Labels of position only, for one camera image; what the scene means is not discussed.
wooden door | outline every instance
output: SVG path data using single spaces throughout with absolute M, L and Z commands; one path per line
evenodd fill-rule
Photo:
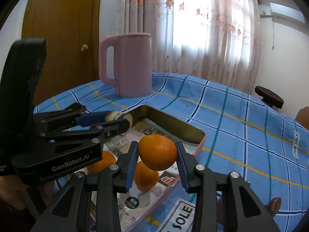
M 98 79 L 99 4 L 100 0 L 28 0 L 22 38 L 44 37 L 47 48 L 34 105 Z

sheer curtain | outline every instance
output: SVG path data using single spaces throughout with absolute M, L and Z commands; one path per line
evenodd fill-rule
M 251 92 L 260 54 L 257 0 L 118 0 L 117 33 L 152 35 L 152 71 Z

stool seat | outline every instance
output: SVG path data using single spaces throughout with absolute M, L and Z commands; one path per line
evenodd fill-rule
M 276 93 L 273 91 L 266 89 L 262 86 L 256 86 L 254 91 L 256 92 L 257 95 L 262 96 L 263 99 L 262 101 L 267 104 L 270 107 L 277 107 L 279 109 L 282 108 L 283 106 L 283 99 L 279 97 Z

plaid tablecloth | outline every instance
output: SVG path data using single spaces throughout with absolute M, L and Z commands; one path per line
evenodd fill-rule
M 173 74 L 152 75 L 152 92 L 140 98 L 122 98 L 114 88 L 93 81 L 54 96 L 34 112 L 64 109 L 74 102 L 88 112 L 127 111 L 147 104 L 173 115 L 207 134 L 197 159 L 211 170 L 239 172 L 264 204 L 281 197 L 274 220 L 281 231 L 292 231 L 309 207 L 308 132 L 299 123 L 246 93 L 200 78 Z M 296 159 L 292 153 L 294 131 L 300 133 Z M 55 190 L 66 179 L 56 181 Z M 181 185 L 134 231 L 156 231 L 178 198 L 195 202 Z

orange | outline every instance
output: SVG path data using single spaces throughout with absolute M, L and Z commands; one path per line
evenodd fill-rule
M 115 157 L 110 152 L 102 151 L 102 159 L 94 164 L 87 166 L 87 170 L 89 173 L 99 173 L 104 168 L 115 163 Z
M 142 137 L 139 141 L 138 154 L 146 167 L 163 171 L 175 163 L 177 148 L 167 137 L 151 134 Z
M 159 173 L 151 170 L 142 161 L 137 163 L 134 182 L 141 192 L 148 192 L 158 181 Z

